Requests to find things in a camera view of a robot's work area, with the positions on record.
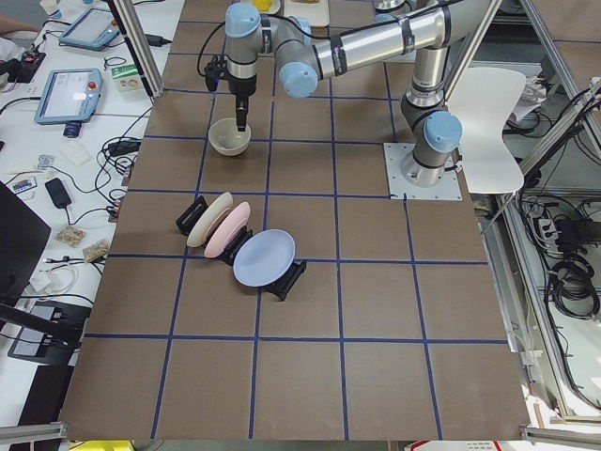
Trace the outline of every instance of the tablet device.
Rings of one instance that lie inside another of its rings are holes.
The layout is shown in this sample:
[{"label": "tablet device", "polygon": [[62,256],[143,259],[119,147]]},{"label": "tablet device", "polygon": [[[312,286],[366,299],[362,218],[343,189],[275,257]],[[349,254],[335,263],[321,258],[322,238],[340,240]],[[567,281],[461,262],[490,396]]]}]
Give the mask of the tablet device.
[{"label": "tablet device", "polygon": [[89,50],[102,50],[118,34],[119,28],[111,11],[91,8],[65,30],[58,42]]},{"label": "tablet device", "polygon": [[51,70],[35,120],[38,124],[87,122],[96,110],[101,91],[98,69]]}]

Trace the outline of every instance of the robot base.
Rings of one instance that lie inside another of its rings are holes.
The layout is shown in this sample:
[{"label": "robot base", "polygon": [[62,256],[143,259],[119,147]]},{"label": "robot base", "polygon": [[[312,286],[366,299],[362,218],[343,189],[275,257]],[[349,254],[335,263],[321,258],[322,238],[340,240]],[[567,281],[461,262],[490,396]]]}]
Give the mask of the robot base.
[{"label": "robot base", "polygon": [[401,171],[401,164],[405,156],[413,150],[413,146],[412,143],[384,144],[388,189],[391,192],[391,199],[402,200],[407,197],[407,199],[417,200],[462,200],[455,171],[444,172],[439,182],[429,188],[422,188],[405,179]]}]

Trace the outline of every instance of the person's arm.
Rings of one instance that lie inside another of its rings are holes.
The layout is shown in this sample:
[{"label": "person's arm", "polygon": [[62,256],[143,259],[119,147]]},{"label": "person's arm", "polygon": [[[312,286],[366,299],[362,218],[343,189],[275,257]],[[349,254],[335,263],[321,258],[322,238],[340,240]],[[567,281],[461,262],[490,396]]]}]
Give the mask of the person's arm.
[{"label": "person's arm", "polygon": [[36,33],[39,33],[40,29],[31,23],[17,21],[0,14],[0,35],[13,31],[35,31]]}]

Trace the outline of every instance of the black monitor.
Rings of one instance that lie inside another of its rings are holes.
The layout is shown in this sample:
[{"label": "black monitor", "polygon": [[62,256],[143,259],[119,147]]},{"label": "black monitor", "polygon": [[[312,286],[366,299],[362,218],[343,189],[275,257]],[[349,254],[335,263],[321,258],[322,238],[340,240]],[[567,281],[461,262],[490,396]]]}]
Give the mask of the black monitor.
[{"label": "black monitor", "polygon": [[48,227],[7,186],[0,183],[0,329],[23,326],[9,357],[65,364],[77,346],[90,309],[56,301],[38,302],[32,313],[14,308],[50,237]]}]

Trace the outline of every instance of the blue joint cap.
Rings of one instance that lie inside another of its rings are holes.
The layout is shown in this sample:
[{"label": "blue joint cap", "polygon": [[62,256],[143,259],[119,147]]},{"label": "blue joint cap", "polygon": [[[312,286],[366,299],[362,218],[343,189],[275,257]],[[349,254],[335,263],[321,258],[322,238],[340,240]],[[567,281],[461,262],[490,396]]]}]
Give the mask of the blue joint cap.
[{"label": "blue joint cap", "polygon": [[229,38],[252,35],[260,25],[261,14],[250,3],[235,3],[225,13],[225,34]]},{"label": "blue joint cap", "polygon": [[448,111],[435,111],[425,120],[425,140],[438,153],[455,150],[462,133],[461,122]]},{"label": "blue joint cap", "polygon": [[398,19],[396,17],[394,17],[392,14],[376,14],[376,16],[374,16],[374,23],[384,23],[384,22],[390,22],[390,21],[398,21]]},{"label": "blue joint cap", "polygon": [[317,89],[317,72],[306,63],[295,61],[284,64],[280,69],[280,82],[291,97],[309,97]]},{"label": "blue joint cap", "polygon": [[[300,29],[302,31],[304,31],[305,33],[311,34],[311,23],[309,22],[309,19],[305,19],[304,17],[295,17],[295,19],[299,23]],[[302,35],[302,41],[303,41],[304,45],[311,44],[311,38],[308,37],[307,35]]]}]

